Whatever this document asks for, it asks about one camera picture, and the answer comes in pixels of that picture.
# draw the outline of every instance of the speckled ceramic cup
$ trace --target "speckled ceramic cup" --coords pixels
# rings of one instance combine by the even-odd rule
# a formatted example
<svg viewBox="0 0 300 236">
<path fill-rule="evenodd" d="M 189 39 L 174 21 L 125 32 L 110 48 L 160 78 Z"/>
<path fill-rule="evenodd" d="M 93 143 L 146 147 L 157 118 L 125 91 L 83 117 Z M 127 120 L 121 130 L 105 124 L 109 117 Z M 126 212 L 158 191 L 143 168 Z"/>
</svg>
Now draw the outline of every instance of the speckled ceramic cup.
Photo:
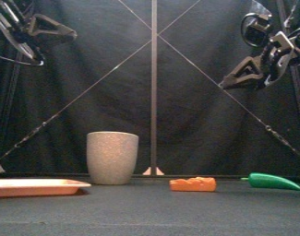
<svg viewBox="0 0 300 236">
<path fill-rule="evenodd" d="M 138 136 L 122 132 L 87 134 L 87 172 L 95 184 L 126 184 L 134 174 Z"/>
</svg>

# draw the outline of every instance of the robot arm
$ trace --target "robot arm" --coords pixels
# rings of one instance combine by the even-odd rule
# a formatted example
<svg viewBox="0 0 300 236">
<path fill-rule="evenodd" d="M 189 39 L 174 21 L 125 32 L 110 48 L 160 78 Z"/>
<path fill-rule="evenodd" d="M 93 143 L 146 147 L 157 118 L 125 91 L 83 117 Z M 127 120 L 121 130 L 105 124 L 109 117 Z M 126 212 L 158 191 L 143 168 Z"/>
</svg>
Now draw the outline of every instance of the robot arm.
<svg viewBox="0 0 300 236">
<path fill-rule="evenodd" d="M 288 36 L 283 31 L 271 36 L 269 17 L 245 15 L 245 19 L 255 18 L 241 30 L 245 43 L 263 47 L 263 52 L 256 57 L 248 56 L 224 77 L 220 83 L 222 89 L 263 89 L 283 77 L 289 65 L 300 65 L 300 29 Z"/>
<path fill-rule="evenodd" d="M 27 18 L 14 0 L 0 0 L 0 41 L 8 40 L 16 50 L 32 62 L 14 61 L 0 56 L 0 59 L 23 65 L 43 65 L 43 51 L 59 43 L 73 41 L 77 33 L 73 29 L 35 14 Z"/>
</svg>

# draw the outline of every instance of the orange tray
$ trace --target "orange tray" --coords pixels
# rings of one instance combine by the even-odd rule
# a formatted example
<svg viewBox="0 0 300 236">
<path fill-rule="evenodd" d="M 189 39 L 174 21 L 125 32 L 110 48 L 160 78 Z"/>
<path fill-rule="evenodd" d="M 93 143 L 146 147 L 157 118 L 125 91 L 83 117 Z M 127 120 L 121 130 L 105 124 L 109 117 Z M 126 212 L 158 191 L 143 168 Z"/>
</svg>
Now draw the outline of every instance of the orange tray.
<svg viewBox="0 0 300 236">
<path fill-rule="evenodd" d="M 65 179 L 0 179 L 0 197 L 28 195 L 73 195 L 90 183 Z"/>
<path fill-rule="evenodd" d="M 172 191 L 213 192 L 216 189 L 216 180 L 214 178 L 202 177 L 190 178 L 188 180 L 170 180 L 169 187 Z"/>
</svg>

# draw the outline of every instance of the black backdrop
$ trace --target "black backdrop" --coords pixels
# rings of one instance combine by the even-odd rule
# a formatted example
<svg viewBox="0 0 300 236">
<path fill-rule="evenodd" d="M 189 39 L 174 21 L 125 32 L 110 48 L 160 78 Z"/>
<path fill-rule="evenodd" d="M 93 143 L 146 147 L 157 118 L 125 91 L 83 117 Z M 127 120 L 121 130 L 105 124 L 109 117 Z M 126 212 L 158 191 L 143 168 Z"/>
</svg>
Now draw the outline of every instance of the black backdrop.
<svg viewBox="0 0 300 236">
<path fill-rule="evenodd" d="M 2 159 L 7 172 L 86 173 L 87 133 L 121 131 L 139 136 L 134 173 L 142 173 L 156 158 L 165 174 L 245 175 L 264 171 L 300 175 L 300 158 L 214 84 L 246 56 L 259 53 L 240 36 L 250 1 L 157 2 L 162 38 L 157 38 L 153 140 L 151 1 L 35 1 L 35 11 L 77 30 L 78 39 L 48 52 L 42 68 L 0 64 L 0 155 L 97 85 Z M 277 31 L 276 1 L 263 3 L 275 15 Z M 0 44 L 0 51 L 6 49 L 12 56 L 4 47 Z M 300 112 L 291 73 L 264 90 L 236 89 L 229 94 L 300 150 Z M 156 145 L 154 157 L 150 148 Z"/>
</svg>

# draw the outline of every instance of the toy vegetable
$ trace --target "toy vegetable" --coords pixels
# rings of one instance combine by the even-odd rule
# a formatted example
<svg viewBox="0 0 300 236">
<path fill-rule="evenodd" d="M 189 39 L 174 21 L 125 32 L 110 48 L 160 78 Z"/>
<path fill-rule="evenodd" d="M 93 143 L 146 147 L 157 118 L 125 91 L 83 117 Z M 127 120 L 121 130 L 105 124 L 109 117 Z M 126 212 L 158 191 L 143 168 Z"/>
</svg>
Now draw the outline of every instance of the toy vegetable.
<svg viewBox="0 0 300 236">
<path fill-rule="evenodd" d="M 248 178 L 242 178 L 241 180 L 248 181 L 255 188 L 277 188 L 300 191 L 300 186 L 296 183 L 271 174 L 250 173 Z"/>
<path fill-rule="evenodd" d="M 188 180 L 170 180 L 169 186 L 172 191 L 213 192 L 216 189 L 216 180 L 214 178 L 202 177 L 190 178 Z"/>
</svg>

